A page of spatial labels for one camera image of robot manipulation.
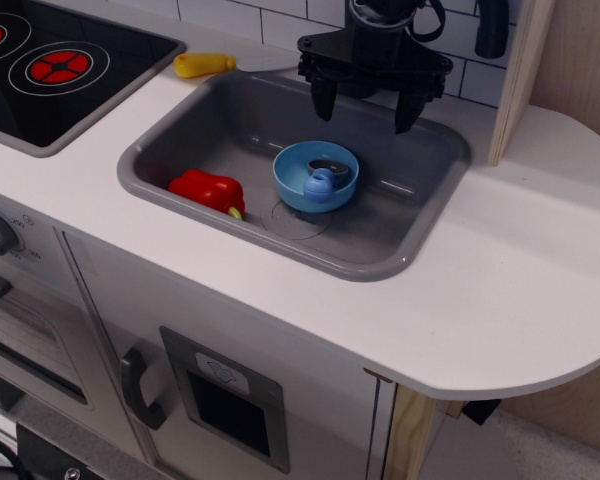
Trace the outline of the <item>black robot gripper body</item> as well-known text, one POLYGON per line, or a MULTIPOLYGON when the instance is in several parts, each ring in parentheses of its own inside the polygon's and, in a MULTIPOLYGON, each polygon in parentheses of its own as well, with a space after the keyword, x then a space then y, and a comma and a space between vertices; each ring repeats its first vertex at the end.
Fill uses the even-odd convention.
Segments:
POLYGON ((445 23, 439 1, 347 1, 343 29, 298 40, 298 73, 308 82, 321 75, 369 89, 424 88, 439 98, 453 63, 425 44, 445 23))

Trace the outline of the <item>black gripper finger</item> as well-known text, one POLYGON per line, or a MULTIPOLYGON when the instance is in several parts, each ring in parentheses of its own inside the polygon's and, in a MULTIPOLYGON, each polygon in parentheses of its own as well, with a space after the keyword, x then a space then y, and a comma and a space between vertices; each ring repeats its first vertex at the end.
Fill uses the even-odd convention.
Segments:
POLYGON ((311 79, 311 98, 315 113, 324 121, 330 121, 337 96, 338 83, 321 75, 311 79))
POLYGON ((395 133, 409 131, 433 96, 428 89, 409 88, 399 92, 395 111, 395 133))

